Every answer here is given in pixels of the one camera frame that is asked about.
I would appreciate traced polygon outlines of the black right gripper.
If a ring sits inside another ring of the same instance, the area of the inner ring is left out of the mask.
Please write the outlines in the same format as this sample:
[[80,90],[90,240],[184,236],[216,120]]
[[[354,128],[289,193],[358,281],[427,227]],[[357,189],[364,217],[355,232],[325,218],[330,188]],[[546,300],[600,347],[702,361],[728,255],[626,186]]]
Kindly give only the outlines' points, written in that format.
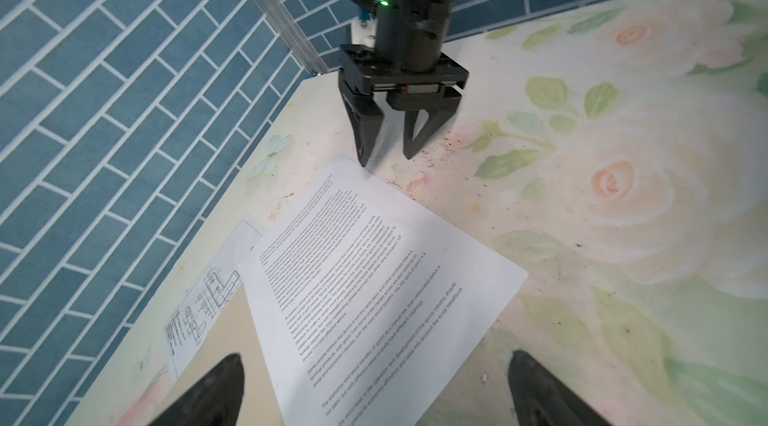
[[384,122],[374,101],[383,87],[387,101],[404,116],[403,154],[419,154],[449,124],[461,95],[449,86],[462,85],[467,73],[439,71],[446,62],[442,46],[454,0],[356,0],[370,7],[377,20],[371,51],[342,48],[339,90],[350,120],[358,162],[366,167]]

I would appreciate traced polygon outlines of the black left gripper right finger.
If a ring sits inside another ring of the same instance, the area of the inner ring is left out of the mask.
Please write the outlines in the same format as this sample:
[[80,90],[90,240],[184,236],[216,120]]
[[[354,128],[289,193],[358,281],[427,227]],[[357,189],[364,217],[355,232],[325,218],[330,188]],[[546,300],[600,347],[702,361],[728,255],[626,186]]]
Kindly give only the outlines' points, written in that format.
[[508,384],[519,425],[610,426],[533,356],[513,352]]

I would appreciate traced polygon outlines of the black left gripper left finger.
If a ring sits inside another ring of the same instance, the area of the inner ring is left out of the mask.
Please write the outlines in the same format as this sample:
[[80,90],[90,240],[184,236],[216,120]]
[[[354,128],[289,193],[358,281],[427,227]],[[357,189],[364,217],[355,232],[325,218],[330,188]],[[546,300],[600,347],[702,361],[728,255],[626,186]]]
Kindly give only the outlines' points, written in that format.
[[234,426],[241,409],[244,386],[241,356],[229,354],[149,425]]

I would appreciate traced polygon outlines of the white printed text sheet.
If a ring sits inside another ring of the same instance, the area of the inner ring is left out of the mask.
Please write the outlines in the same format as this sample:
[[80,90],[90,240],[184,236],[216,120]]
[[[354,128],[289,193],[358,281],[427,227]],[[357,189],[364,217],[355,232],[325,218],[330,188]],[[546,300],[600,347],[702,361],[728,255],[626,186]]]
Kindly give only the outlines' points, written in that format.
[[288,425],[413,425],[527,279],[337,158],[242,273]]

